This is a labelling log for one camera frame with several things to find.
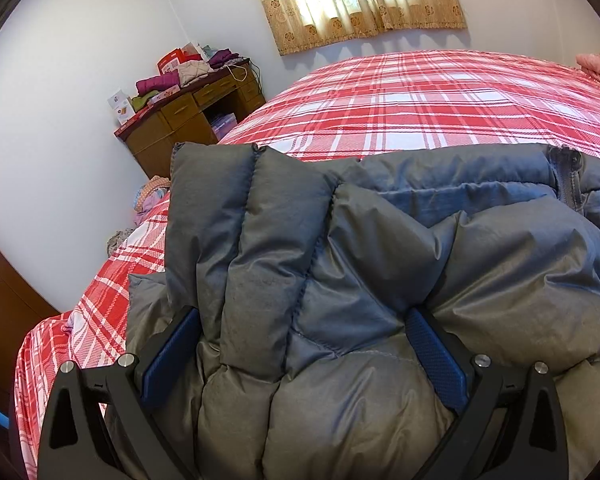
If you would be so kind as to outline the white box on desk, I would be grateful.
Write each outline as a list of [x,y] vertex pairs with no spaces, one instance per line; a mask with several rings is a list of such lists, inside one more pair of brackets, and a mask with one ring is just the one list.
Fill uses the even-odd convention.
[[118,90],[113,96],[110,96],[108,104],[114,111],[120,125],[124,125],[135,115],[129,97],[122,90]]

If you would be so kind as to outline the pink clothes heap on floor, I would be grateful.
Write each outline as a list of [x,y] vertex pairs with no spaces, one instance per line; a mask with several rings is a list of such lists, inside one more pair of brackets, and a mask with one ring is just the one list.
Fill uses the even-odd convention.
[[136,193],[133,203],[134,224],[139,226],[169,193],[171,181],[169,178],[153,176]]

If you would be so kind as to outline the red white plaid bedspread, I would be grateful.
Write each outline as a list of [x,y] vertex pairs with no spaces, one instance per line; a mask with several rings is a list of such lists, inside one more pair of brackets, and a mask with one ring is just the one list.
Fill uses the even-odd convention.
[[[303,160],[470,144],[568,145],[600,158],[600,82],[528,56],[429,50],[350,58],[314,70],[226,137]],[[59,365],[108,364],[123,350],[129,275],[163,268],[166,202],[109,257],[70,311],[38,323],[16,359],[14,423],[28,478]]]

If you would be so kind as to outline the grey patterned cloth on floor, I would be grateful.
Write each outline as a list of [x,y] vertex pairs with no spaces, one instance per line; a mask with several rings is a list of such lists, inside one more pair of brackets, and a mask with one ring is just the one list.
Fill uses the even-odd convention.
[[133,228],[117,230],[116,232],[114,232],[114,234],[112,234],[106,241],[107,256],[111,257],[133,232]]

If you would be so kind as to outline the grey puffer jacket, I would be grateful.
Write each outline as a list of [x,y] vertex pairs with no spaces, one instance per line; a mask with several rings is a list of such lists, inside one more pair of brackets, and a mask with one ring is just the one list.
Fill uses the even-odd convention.
[[569,474],[600,461],[600,159],[462,146],[302,162],[175,149],[161,272],[126,348],[202,334],[155,422],[196,479],[409,479],[451,427],[405,333],[430,312],[498,365],[544,362]]

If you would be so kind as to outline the brown wooden door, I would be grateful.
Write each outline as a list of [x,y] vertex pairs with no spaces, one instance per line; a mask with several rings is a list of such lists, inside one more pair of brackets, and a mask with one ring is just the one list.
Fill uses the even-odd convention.
[[0,411],[6,412],[14,385],[16,357],[24,336],[58,315],[0,252]]

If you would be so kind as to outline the pile of folded clothes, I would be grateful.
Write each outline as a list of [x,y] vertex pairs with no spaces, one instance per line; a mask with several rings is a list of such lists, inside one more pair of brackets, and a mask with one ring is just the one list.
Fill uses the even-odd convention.
[[174,49],[160,58],[156,76],[137,81],[136,95],[130,99],[132,109],[137,113],[160,93],[183,88],[241,58],[230,49],[199,50],[193,44]]

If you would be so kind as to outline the brown wooden desk cabinet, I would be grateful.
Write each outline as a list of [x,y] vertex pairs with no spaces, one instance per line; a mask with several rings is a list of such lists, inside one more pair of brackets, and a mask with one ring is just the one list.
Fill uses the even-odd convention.
[[212,129],[215,119],[232,114],[242,122],[264,104],[259,70],[244,58],[143,108],[114,135],[147,177],[167,177],[175,144],[218,143]]

